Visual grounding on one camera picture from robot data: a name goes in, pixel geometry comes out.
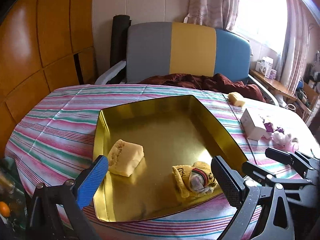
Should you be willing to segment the grey yellow blue headboard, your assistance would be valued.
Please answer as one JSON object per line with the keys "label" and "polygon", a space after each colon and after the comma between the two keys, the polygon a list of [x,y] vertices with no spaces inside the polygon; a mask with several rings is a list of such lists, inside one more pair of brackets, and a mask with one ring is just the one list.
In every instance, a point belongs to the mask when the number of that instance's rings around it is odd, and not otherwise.
{"label": "grey yellow blue headboard", "polygon": [[126,80],[222,74],[233,82],[246,82],[250,56],[246,39],[221,29],[177,22],[135,24],[128,29]]}

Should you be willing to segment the pink patterned curtain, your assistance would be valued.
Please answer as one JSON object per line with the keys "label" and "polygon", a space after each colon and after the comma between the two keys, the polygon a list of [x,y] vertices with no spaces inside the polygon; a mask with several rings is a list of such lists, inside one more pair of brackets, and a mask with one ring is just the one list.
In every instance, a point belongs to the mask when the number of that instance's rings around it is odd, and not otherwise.
{"label": "pink patterned curtain", "polygon": [[184,23],[232,31],[239,0],[190,0]]}

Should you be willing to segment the gold metal tin box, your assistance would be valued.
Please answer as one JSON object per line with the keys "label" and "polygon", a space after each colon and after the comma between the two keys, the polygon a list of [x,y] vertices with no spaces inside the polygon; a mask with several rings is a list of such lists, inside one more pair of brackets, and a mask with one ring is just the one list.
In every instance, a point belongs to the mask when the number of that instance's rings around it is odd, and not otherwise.
{"label": "gold metal tin box", "polygon": [[139,144],[144,158],[129,177],[107,173],[94,195],[97,219],[135,222],[187,210],[212,199],[182,198],[174,165],[210,163],[221,156],[241,172],[247,157],[209,109],[193,95],[172,96],[102,109],[93,157],[108,155],[117,140]]}

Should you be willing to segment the yellow sponge block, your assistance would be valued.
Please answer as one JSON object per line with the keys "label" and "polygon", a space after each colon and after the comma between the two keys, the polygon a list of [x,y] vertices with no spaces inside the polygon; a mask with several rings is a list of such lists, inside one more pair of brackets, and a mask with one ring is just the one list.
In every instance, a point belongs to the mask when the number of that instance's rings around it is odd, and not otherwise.
{"label": "yellow sponge block", "polygon": [[236,107],[243,107],[245,102],[244,97],[238,92],[231,92],[228,94],[228,101]]}

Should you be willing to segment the dark red blanket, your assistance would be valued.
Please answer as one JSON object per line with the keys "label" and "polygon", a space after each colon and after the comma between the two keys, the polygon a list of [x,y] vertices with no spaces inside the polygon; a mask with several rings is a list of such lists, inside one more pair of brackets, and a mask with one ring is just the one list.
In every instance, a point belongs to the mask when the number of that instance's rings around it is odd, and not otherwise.
{"label": "dark red blanket", "polygon": [[165,76],[157,75],[140,81],[139,84],[183,87],[220,92],[224,94],[237,92],[245,98],[266,102],[261,90],[257,85],[244,84],[242,81],[233,82],[222,74],[215,74],[214,76],[198,76],[191,74],[169,74]]}

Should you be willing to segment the wooden wardrobe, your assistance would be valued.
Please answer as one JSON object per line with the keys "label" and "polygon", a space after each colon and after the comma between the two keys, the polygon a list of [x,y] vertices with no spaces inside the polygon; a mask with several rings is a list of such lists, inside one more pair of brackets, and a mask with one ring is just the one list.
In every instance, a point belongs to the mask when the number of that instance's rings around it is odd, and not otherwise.
{"label": "wooden wardrobe", "polygon": [[17,0],[1,23],[1,148],[50,92],[97,76],[92,0]]}

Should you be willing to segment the white carton box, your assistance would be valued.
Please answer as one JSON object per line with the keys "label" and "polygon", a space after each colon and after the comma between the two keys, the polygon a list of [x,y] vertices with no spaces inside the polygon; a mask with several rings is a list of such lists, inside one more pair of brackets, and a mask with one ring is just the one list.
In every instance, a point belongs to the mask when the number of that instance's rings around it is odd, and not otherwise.
{"label": "white carton box", "polygon": [[263,119],[252,109],[246,108],[240,122],[248,139],[259,141],[262,137],[270,139],[271,133],[266,130]]}

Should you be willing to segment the white boxes on shelf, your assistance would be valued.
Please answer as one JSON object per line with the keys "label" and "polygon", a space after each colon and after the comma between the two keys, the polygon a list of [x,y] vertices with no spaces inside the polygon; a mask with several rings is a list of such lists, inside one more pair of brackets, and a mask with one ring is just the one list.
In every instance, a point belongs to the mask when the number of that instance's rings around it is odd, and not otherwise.
{"label": "white boxes on shelf", "polygon": [[262,74],[265,78],[274,80],[277,71],[272,68],[273,59],[268,56],[263,56],[261,61],[256,62],[255,71]]}

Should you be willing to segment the orange fruit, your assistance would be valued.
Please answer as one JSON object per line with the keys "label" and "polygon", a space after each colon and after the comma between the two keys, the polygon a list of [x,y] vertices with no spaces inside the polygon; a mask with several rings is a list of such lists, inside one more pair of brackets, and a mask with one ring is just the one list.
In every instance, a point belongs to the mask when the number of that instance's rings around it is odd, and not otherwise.
{"label": "orange fruit", "polygon": [[5,218],[10,217],[10,207],[5,202],[0,202],[0,214]]}

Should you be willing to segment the yellow tiger plush toy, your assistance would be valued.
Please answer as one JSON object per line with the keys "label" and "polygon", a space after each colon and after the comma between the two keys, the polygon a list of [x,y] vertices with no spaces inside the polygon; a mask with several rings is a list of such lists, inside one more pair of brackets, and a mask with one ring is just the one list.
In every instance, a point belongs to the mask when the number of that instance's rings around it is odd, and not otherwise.
{"label": "yellow tiger plush toy", "polygon": [[172,174],[182,198],[211,194],[219,185],[211,167],[202,161],[193,165],[175,165]]}

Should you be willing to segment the white bed rail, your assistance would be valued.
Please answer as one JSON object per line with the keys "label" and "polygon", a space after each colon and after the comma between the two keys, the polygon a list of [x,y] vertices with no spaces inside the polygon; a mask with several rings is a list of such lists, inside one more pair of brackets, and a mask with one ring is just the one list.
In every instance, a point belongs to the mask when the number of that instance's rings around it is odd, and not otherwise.
{"label": "white bed rail", "polygon": [[118,62],[113,67],[104,72],[102,75],[100,75],[94,84],[106,85],[108,81],[111,81],[114,77],[116,77],[120,73],[120,71],[123,70],[125,67],[126,61],[123,60]]}

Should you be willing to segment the purple snack packet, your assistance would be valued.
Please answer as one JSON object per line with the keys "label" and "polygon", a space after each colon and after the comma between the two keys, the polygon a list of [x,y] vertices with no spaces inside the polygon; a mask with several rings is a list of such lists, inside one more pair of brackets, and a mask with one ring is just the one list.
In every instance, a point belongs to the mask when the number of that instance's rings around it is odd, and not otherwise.
{"label": "purple snack packet", "polygon": [[265,129],[268,133],[273,133],[274,132],[274,127],[272,122],[265,122],[264,123]]}

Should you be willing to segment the pink white plush toy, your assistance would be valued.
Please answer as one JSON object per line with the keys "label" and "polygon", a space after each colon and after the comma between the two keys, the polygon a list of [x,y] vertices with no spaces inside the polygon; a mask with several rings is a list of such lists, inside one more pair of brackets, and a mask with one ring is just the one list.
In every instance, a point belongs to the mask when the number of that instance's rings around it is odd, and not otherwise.
{"label": "pink white plush toy", "polygon": [[291,133],[285,133],[282,128],[272,133],[272,140],[284,147],[284,151],[294,153],[299,150],[298,139]]}

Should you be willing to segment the striped bed sheet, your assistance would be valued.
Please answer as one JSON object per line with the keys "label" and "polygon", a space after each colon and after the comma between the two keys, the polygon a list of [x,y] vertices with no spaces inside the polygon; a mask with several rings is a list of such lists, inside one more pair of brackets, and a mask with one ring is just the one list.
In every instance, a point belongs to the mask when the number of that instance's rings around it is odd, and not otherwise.
{"label": "striped bed sheet", "polygon": [[[59,88],[40,101],[14,128],[5,155],[15,159],[23,187],[32,195],[35,186],[60,185],[75,178],[92,162],[95,127],[103,108],[175,95],[193,95],[223,124],[246,157],[280,178],[297,174],[265,156],[274,143],[245,138],[240,125],[243,110],[227,96],[210,91],[155,85],[81,85]],[[102,239],[217,239],[235,213],[219,195],[187,211],[136,223],[104,223],[93,206],[84,213]]]}

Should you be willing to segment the cluttered desk items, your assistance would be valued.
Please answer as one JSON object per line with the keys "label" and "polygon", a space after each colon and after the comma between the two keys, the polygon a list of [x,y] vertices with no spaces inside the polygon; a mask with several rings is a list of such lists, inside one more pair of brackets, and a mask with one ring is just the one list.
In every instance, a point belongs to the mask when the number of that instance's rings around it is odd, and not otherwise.
{"label": "cluttered desk items", "polygon": [[319,111],[319,72],[308,63],[304,76],[299,80],[295,96],[297,114],[309,125]]}

